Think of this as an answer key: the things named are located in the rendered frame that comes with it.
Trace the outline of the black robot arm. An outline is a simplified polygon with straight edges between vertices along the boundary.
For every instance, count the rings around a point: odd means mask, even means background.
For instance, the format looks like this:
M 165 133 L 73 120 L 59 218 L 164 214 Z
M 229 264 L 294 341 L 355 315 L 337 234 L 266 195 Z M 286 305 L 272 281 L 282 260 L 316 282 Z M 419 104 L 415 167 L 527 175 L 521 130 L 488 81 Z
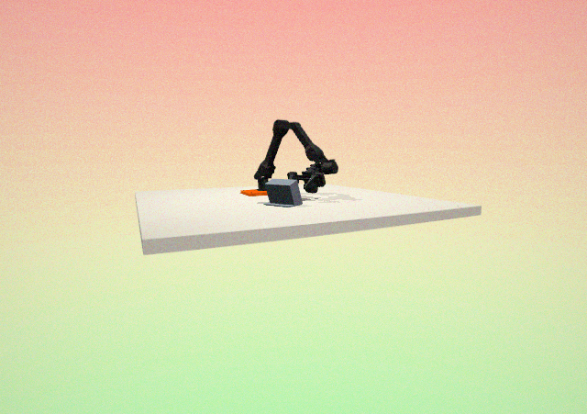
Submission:
M 271 144 L 267 151 L 264 161 L 260 164 L 258 171 L 254 174 L 254 179 L 258 180 L 258 191 L 266 191 L 265 184 L 269 182 L 276 166 L 274 166 L 274 159 L 280 147 L 282 137 L 292 129 L 296 137 L 300 140 L 305 148 L 305 154 L 309 161 L 315 162 L 311 164 L 317 168 L 320 173 L 333 174 L 338 172 L 338 164 L 335 159 L 328 160 L 323 151 L 315 145 L 298 122 L 288 122 L 287 120 L 276 120 L 273 123 L 273 136 Z M 264 177 L 262 177 L 264 176 Z

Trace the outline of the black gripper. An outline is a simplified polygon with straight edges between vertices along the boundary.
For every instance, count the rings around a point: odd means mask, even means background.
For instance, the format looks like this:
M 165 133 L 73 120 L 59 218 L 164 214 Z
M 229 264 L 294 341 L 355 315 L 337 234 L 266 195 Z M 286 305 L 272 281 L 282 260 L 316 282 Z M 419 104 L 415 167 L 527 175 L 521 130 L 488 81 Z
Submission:
M 305 189 L 310 187 L 323 187 L 326 184 L 326 179 L 323 173 L 320 173 L 317 168 L 314 166 L 307 167 L 306 171 L 302 171 L 302 175 L 297 174 L 297 172 L 289 172 L 287 174 L 288 179 L 297 180 L 299 184 L 299 180 L 303 180 L 305 185 Z

